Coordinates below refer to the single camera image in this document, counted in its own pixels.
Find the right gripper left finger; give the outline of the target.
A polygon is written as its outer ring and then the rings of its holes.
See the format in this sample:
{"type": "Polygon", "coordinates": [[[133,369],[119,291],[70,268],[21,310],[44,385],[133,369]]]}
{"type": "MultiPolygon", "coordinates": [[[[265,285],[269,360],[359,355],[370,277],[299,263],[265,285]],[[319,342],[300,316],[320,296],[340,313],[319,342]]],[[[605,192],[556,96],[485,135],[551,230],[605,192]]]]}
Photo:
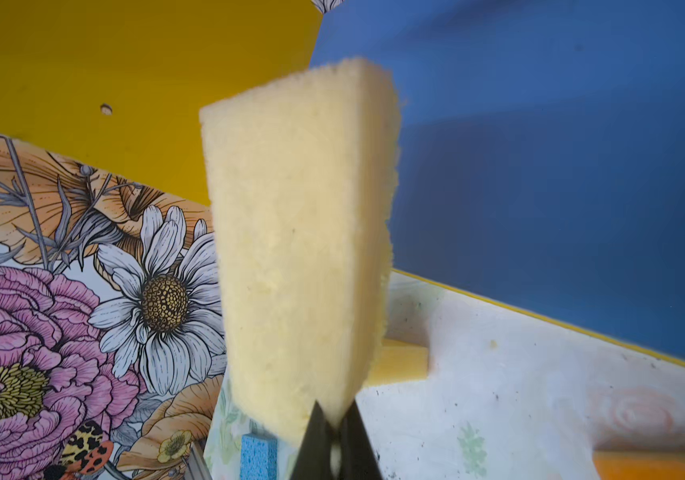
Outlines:
{"type": "Polygon", "coordinates": [[[318,402],[314,403],[290,480],[336,479],[332,468],[332,446],[336,441],[336,430],[326,419],[322,406],[318,402]]]}

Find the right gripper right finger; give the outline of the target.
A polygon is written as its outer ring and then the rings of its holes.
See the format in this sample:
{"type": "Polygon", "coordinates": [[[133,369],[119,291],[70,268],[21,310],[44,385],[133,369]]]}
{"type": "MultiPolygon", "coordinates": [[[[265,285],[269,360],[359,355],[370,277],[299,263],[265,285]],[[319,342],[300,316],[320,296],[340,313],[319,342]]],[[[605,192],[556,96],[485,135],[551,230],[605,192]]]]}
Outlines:
{"type": "Polygon", "coordinates": [[[356,402],[350,405],[338,428],[342,480],[382,480],[377,457],[372,450],[356,402]]]}

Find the yellow sponge with green back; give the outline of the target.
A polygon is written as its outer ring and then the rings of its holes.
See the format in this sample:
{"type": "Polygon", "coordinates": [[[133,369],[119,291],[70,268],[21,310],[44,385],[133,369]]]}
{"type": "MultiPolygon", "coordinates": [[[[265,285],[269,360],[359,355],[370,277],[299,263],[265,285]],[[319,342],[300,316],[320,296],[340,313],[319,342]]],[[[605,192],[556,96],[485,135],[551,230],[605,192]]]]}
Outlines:
{"type": "Polygon", "coordinates": [[[238,408],[290,444],[312,408],[332,425],[386,324],[399,102],[362,58],[200,110],[238,408]]]}

